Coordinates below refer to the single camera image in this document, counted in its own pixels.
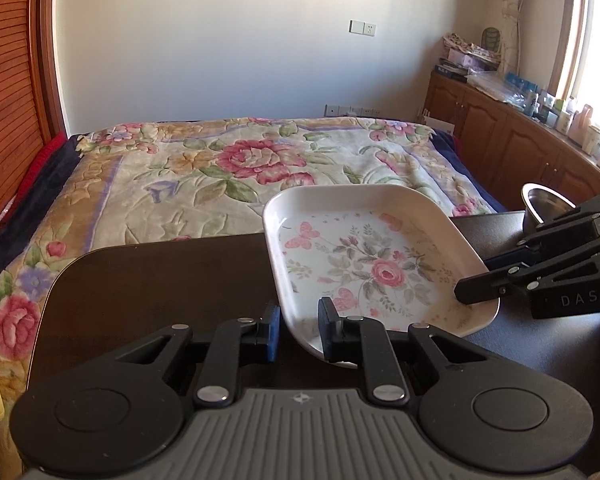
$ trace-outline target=stainless steel bowl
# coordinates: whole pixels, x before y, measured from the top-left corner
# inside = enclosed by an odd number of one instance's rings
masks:
[[[558,216],[575,208],[575,204],[540,184],[525,184],[522,187],[522,200],[525,202],[525,219],[522,231],[533,233],[539,224],[554,220]]]

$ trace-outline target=floral tray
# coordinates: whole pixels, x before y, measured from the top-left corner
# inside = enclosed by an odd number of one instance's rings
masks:
[[[401,331],[427,322],[465,336],[498,313],[498,300],[456,300],[458,280],[487,269],[442,210],[412,189],[290,188],[267,204],[264,229],[286,324],[315,356],[322,357],[323,296],[341,316],[373,317]]]

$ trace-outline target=floral bedspread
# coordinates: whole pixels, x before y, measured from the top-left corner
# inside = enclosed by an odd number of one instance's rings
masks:
[[[82,138],[83,157],[28,248],[0,275],[0,480],[20,473],[9,413],[25,389],[56,276],[97,248],[262,231],[282,189],[408,186],[449,216],[493,212],[419,124],[357,118],[122,124]]]

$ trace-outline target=dark tabletop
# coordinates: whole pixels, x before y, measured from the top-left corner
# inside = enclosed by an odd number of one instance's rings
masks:
[[[481,257],[515,245],[521,212],[455,218]],[[173,323],[209,332],[220,322],[259,317],[276,298],[263,234],[107,248],[65,269],[46,302],[30,381],[113,350]],[[600,470],[600,314],[532,319],[505,298],[496,319],[467,339],[556,377],[579,390],[594,412],[594,433],[576,465]],[[277,388],[358,385],[356,370],[335,367],[303,350],[283,328],[273,365],[250,365],[243,386]]]

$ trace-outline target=wall switch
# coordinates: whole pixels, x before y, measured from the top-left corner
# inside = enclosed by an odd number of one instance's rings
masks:
[[[325,117],[337,117],[338,116],[338,105],[326,105],[324,107]]]
[[[364,34],[365,22],[357,22],[356,20],[351,20],[351,22],[349,23],[349,32],[353,32],[354,34]]]
[[[373,23],[365,23],[365,30],[363,32],[365,36],[375,36],[376,26]]]

